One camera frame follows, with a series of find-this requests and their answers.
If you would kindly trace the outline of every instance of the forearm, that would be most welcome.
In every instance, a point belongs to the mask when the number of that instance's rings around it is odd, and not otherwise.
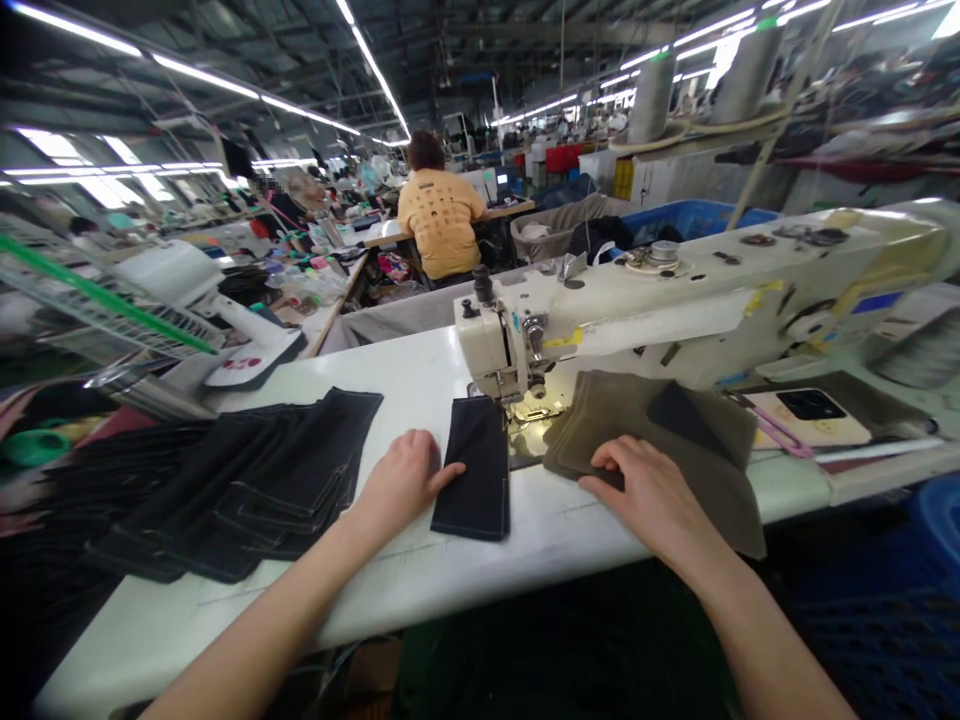
[[[379,551],[349,513],[247,608],[143,717],[259,718],[334,598]]]
[[[678,574],[717,631],[750,720],[856,717],[766,586],[736,553],[724,545],[699,567]]]

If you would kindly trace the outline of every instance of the smartphone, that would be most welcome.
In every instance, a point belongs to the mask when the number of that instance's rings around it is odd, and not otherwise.
[[[810,447],[865,445],[871,440],[870,431],[823,390],[802,388],[755,393],[747,397]],[[753,447],[756,450],[780,448],[773,438],[760,430]]]

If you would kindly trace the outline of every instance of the industrial sewing machine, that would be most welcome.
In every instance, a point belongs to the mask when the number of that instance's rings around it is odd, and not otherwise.
[[[481,268],[457,335],[478,389],[504,404],[544,397],[560,360],[630,348],[643,348],[641,375],[707,389],[855,345],[905,293],[958,269],[956,203],[825,211],[593,267],[568,256],[508,287]]]

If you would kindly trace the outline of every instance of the scissors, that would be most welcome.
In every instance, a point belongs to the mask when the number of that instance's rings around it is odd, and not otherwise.
[[[813,457],[813,448],[781,425],[776,418],[758,408],[746,395],[738,392],[724,393],[737,405],[757,416],[757,428],[769,435],[777,445],[794,457],[809,459]]]

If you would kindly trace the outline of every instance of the blue basket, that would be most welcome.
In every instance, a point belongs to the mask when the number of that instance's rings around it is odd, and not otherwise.
[[[727,229],[727,222],[734,206],[712,200],[679,200],[642,210],[623,217],[623,222],[635,236],[634,246],[648,245],[668,225],[673,226],[684,240],[696,240],[707,235],[716,235]],[[743,213],[738,228],[774,222],[780,213],[770,210],[750,209]]]
[[[910,521],[807,574],[796,609],[862,718],[960,718],[960,476]]]

